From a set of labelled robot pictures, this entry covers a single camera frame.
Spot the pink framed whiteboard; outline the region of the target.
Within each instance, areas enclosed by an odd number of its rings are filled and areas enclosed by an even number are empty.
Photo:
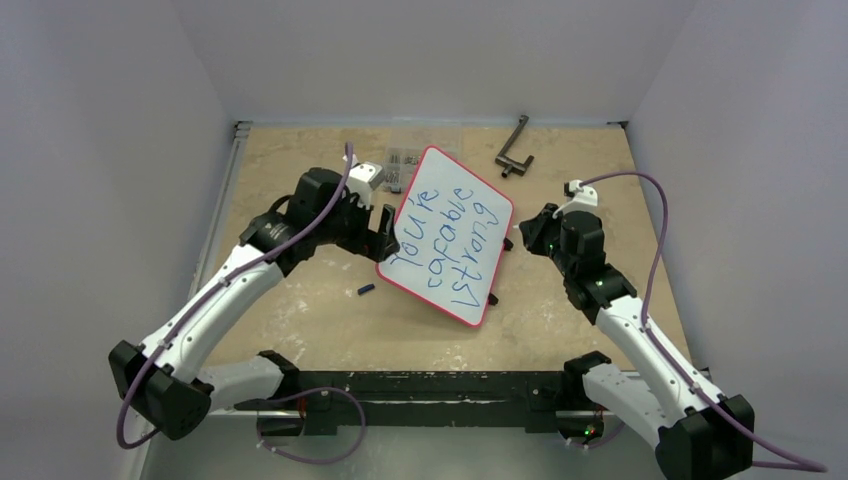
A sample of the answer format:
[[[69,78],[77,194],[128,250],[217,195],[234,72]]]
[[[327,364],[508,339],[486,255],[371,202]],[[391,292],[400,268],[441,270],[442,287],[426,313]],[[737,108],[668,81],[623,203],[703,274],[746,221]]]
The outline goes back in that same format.
[[[514,203],[436,146],[427,147],[395,220],[399,250],[376,267],[388,283],[479,327]]]

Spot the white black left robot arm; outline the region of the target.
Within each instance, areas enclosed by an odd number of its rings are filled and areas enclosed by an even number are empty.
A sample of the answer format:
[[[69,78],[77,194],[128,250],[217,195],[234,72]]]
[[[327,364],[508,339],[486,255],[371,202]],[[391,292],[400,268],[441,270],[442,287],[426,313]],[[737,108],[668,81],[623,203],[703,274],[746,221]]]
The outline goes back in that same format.
[[[318,247],[335,245],[376,263],[399,249],[395,209],[384,205],[377,230],[369,221],[383,168],[355,164],[347,174],[322,167],[303,173],[293,193],[254,217],[224,264],[165,325],[138,344],[119,342],[108,363],[123,400],[155,433],[179,440],[209,412],[239,403],[284,409],[297,399],[297,368],[267,350],[247,362],[205,367],[223,336],[265,293]]]

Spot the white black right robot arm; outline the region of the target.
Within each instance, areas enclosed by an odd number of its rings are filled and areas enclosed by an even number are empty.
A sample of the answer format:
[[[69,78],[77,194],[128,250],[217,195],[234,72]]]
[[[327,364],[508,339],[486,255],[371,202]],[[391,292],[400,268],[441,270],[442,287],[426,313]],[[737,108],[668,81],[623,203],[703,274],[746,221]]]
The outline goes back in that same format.
[[[699,372],[646,313],[635,287],[606,260],[601,219],[548,203],[519,231],[527,251],[549,258],[562,274],[571,304],[639,374],[629,380],[591,352],[565,363],[564,399],[614,413],[653,449],[668,479],[726,479],[752,467],[753,442],[739,429],[753,428],[753,407]]]

